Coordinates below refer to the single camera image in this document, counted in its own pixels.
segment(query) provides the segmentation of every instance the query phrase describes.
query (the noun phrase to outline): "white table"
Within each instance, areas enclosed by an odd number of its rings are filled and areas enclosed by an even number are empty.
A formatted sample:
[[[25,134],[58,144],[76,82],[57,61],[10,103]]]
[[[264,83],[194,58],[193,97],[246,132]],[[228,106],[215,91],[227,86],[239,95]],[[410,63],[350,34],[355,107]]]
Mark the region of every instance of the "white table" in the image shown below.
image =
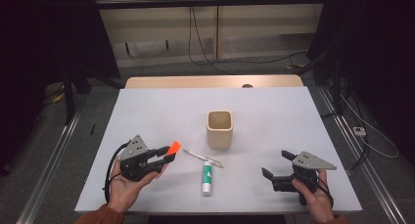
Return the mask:
[[[234,115],[228,151],[206,141],[206,116],[212,110]],[[274,192],[261,174],[290,175],[281,151],[308,151],[338,167],[328,171],[336,212],[361,210],[339,156],[306,87],[125,89],[113,115],[75,211],[95,210],[105,202],[102,188],[114,151],[140,134],[150,149],[179,141],[182,147],[220,160],[213,168],[212,194],[201,192],[203,162],[179,152],[163,176],[145,187],[131,212],[145,214],[287,214],[305,212],[296,193]]]

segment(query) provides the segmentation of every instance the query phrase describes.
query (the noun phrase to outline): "power strip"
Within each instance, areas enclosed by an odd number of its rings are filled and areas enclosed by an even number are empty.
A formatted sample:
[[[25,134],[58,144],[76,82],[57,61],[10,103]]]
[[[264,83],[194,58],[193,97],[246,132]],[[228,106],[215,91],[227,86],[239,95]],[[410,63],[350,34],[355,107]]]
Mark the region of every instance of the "power strip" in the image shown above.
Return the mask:
[[[366,131],[363,127],[353,127],[353,132],[356,136],[366,136]]]

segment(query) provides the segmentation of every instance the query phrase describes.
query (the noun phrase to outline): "black rod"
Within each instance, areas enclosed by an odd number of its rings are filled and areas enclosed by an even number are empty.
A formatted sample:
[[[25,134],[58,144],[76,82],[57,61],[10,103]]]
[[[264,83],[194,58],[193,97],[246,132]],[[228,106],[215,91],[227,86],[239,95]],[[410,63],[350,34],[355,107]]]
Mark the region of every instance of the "black rod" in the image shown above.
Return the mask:
[[[98,10],[210,7],[210,6],[253,6],[253,5],[294,5],[322,4],[348,0],[150,0],[150,1],[98,1],[96,3],[43,2],[44,6],[71,7],[74,9],[94,8]]]

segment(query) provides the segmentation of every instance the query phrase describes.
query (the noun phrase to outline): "person's hand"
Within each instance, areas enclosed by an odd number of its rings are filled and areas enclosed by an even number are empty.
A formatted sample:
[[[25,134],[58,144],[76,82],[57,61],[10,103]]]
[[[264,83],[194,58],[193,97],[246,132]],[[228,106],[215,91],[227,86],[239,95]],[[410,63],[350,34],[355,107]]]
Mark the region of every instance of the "person's hand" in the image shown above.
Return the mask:
[[[139,182],[133,182],[120,175],[120,172],[120,163],[117,158],[115,159],[113,171],[111,172],[111,177],[115,176],[115,178],[111,182],[108,208],[116,212],[124,213],[135,203],[141,189],[151,183],[158,173],[151,172]]]
[[[318,176],[318,184],[321,187],[326,188],[326,185],[321,182],[323,181],[325,184],[327,184],[326,170],[318,170]],[[304,195],[305,200],[307,201],[308,211],[310,212],[315,222],[329,222],[335,219],[330,200],[323,191],[317,189],[317,191],[312,194],[305,186],[305,184],[303,184],[298,179],[293,179],[293,185],[297,191]]]

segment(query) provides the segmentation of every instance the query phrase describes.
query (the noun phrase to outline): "sleeve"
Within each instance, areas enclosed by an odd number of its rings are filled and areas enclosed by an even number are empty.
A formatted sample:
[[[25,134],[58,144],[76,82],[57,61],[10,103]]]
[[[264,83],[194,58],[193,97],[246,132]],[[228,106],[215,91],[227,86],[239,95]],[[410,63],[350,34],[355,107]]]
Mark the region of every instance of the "sleeve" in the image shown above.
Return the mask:
[[[83,214],[75,224],[121,224],[124,213],[116,212],[103,204],[98,210]]]
[[[331,222],[311,222],[311,224],[351,224],[344,215],[336,214],[335,220]]]

